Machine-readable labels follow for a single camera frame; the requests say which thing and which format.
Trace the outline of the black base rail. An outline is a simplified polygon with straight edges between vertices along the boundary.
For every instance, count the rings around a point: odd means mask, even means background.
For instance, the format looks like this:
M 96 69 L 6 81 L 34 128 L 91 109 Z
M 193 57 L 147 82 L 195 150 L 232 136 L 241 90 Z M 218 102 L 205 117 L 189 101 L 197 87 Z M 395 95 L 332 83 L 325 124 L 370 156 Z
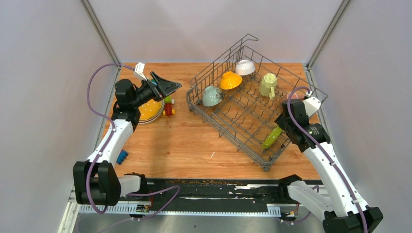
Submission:
M 300 215 L 302 204 L 288 198 L 278 180 L 259 179 L 168 179 L 148 178 L 151 197 L 127 196 L 149 201 L 151 210 L 188 214 L 263 214 L 268 206 L 278 206 L 283 214 Z

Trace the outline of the white bowl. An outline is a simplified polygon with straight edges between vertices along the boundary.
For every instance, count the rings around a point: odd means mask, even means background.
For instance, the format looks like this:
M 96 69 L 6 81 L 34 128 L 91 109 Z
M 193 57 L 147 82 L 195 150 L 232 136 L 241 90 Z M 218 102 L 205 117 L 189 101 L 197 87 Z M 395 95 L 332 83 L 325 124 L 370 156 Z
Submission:
M 235 73 L 241 76 L 252 74 L 255 70 L 254 62 L 248 59 L 240 60 L 235 65 Z

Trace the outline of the blue toy brick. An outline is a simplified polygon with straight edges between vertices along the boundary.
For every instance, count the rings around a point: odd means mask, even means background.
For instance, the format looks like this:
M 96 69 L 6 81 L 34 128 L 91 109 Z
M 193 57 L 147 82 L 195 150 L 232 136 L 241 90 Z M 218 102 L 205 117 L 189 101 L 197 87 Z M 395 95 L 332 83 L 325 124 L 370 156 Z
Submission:
M 118 165 L 121 165 L 125 161 L 125 159 L 128 157 L 128 155 L 129 154 L 125 150 L 121 150 L 121 152 L 119 153 L 116 159 L 116 163 Z

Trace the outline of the pale yellow mug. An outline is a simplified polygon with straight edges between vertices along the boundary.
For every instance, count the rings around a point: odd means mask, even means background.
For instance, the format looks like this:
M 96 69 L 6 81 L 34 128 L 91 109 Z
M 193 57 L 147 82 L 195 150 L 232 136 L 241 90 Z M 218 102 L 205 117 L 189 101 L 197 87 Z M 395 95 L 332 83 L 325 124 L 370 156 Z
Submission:
M 259 93 L 270 100 L 275 99 L 275 89 L 277 86 L 277 76 L 273 73 L 266 73 L 260 83 Z

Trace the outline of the pale green bowl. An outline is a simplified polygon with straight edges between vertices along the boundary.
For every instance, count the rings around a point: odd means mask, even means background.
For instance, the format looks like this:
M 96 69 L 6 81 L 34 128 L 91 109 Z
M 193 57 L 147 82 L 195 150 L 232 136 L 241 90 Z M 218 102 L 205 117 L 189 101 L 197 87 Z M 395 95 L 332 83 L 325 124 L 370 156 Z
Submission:
M 223 101 L 224 94 L 222 90 L 215 86 L 208 86 L 204 89 L 202 104 L 205 107 L 211 107 Z

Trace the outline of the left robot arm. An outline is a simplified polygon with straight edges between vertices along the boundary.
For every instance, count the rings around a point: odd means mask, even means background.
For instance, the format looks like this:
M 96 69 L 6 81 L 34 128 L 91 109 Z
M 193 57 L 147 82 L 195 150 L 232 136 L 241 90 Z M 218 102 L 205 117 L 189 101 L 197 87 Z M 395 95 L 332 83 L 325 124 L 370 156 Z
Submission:
M 116 82 L 116 102 L 108 132 L 85 161 L 78 161 L 73 166 L 78 204 L 115 206 L 121 197 L 128 194 L 136 200 L 148 197 L 149 188 L 144 175 L 131 173 L 119 177 L 114 167 L 123 146 L 138 125 L 139 107 L 151 100 L 160 102 L 182 87 L 181 83 L 163 79 L 153 71 L 150 75 L 151 78 L 143 80 L 140 87 L 129 79 Z

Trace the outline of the red green toy bricks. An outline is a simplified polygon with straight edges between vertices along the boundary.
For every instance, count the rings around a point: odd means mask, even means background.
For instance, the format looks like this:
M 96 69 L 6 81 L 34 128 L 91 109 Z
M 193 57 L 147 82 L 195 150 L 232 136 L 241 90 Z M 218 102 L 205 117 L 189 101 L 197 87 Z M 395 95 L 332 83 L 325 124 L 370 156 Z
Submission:
M 175 101 L 171 96 L 164 98 L 164 109 L 162 114 L 168 117 L 175 115 L 175 109 L 173 108 L 174 104 Z

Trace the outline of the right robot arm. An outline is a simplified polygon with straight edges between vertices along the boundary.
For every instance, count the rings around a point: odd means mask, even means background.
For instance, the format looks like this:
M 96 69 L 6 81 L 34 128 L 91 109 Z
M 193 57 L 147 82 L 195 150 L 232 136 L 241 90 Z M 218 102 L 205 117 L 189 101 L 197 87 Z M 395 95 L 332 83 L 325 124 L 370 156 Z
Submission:
M 383 220 L 383 213 L 378 207 L 369 206 L 351 183 L 323 126 L 309 122 L 309 117 L 320 108 L 320 101 L 315 97 L 291 99 L 281 106 L 283 112 L 276 123 L 314 166 L 328 198 L 297 175 L 279 181 L 278 198 L 304 205 L 321 221 L 326 233 L 373 232 Z

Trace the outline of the grey wire dish rack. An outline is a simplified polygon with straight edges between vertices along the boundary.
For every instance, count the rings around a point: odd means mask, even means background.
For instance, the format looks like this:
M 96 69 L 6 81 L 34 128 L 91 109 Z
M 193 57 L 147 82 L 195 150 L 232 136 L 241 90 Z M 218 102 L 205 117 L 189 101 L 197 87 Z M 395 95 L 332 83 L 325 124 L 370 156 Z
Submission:
M 290 144 L 290 139 L 282 133 L 268 149 L 261 148 L 267 135 L 276 127 L 275 119 L 282 113 L 281 101 L 297 87 L 301 97 L 304 97 L 305 87 L 308 87 L 321 102 L 327 99 L 327 94 L 316 87 L 307 71 L 295 74 L 251 48 L 250 43 L 255 40 L 255 36 L 246 34 L 194 76 L 190 80 L 186 100 L 189 109 L 200 116 L 203 122 L 227 138 L 254 164 L 268 171 Z M 236 63 L 244 59 L 254 62 L 255 72 L 244 76 L 239 87 L 223 91 L 223 101 L 216 106 L 203 106 L 204 89 L 219 86 L 222 75 L 235 71 Z M 266 73 L 277 76 L 274 100 L 259 93 L 261 80 Z

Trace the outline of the green polka dot plate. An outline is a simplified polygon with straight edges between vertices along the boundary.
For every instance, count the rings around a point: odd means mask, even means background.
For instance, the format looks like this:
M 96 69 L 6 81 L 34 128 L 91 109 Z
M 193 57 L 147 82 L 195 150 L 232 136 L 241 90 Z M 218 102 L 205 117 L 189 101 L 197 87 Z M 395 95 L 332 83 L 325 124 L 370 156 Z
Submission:
M 275 143 L 275 141 L 277 141 L 277 139 L 282 133 L 283 130 L 280 128 L 280 126 L 276 126 L 275 128 L 273 128 L 273 130 L 267 135 L 267 137 L 263 141 L 261 148 L 264 150 L 268 149 L 270 146 L 272 146 L 272 144 Z

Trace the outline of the yellow polka dot plate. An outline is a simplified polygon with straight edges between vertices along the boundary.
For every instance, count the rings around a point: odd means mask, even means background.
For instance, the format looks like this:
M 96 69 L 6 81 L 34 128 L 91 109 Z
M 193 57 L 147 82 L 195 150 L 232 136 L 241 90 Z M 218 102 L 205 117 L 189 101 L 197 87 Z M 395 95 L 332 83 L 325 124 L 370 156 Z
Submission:
M 138 107 L 138 110 L 140 111 L 140 119 L 138 123 L 148 124 L 156 120 L 160 115 L 162 115 L 164 105 L 165 103 L 163 100 L 159 102 L 150 100 Z

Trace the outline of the yellow bowl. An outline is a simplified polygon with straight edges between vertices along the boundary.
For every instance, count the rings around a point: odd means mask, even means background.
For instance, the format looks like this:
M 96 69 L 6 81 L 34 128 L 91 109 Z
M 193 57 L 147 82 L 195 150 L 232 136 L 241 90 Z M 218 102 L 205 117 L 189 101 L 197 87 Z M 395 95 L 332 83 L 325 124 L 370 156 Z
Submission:
M 222 75 L 219 87 L 222 90 L 230 90 L 238 87 L 242 82 L 242 76 L 232 71 L 225 72 Z

